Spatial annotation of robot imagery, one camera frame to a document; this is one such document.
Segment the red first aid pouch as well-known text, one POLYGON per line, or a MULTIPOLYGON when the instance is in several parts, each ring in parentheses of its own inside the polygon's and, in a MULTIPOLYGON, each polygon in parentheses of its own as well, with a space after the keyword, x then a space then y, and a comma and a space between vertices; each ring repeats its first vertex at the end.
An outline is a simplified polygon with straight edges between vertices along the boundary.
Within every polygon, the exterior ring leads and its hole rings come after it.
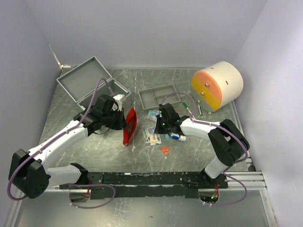
POLYGON ((132 107, 126 117, 127 127, 123 129, 123 145, 128 146, 137 126, 137 113, 132 107))

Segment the teal tape roll packet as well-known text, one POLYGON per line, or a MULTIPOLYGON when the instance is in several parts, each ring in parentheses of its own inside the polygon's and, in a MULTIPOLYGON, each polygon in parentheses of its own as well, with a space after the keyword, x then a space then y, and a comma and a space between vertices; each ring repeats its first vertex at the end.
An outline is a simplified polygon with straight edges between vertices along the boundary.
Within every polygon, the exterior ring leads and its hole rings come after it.
POLYGON ((156 122, 157 116, 160 114, 158 110, 150 110, 147 116, 147 119, 156 122))

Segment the white blue gauze packet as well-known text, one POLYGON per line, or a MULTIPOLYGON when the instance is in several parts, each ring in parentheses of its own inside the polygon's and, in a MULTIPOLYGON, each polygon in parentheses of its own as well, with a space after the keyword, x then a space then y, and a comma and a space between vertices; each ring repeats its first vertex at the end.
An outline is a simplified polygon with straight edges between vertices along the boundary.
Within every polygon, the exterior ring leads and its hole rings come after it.
POLYGON ((161 144, 161 137, 155 133, 155 127, 146 128, 143 130, 145 144, 158 145, 161 144))

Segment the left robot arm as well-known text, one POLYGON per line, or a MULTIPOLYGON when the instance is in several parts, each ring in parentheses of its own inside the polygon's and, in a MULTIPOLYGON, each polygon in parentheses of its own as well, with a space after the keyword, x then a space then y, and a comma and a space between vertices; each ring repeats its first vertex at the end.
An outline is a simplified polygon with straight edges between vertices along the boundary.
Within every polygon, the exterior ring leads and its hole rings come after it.
POLYGON ((73 184, 78 189, 86 187, 89 172, 80 164, 56 168, 51 165, 66 149, 102 127, 117 131, 127 128, 122 107, 125 100, 122 94, 100 95, 94 105, 74 116, 50 139, 28 151, 16 151, 12 156, 9 186, 15 185, 30 199, 57 185, 73 184))

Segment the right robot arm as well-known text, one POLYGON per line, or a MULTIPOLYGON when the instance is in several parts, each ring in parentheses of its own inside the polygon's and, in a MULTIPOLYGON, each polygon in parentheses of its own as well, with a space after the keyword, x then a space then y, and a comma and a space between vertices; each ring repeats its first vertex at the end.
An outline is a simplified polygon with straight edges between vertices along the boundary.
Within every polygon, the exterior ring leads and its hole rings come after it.
POLYGON ((160 105, 159 112, 156 134, 169 134, 178 138, 196 136, 211 142, 215 157, 202 170, 201 184, 204 187, 213 187, 220 174, 247 158, 250 144, 231 120, 206 122, 195 119, 193 115, 181 117, 169 103, 160 105))

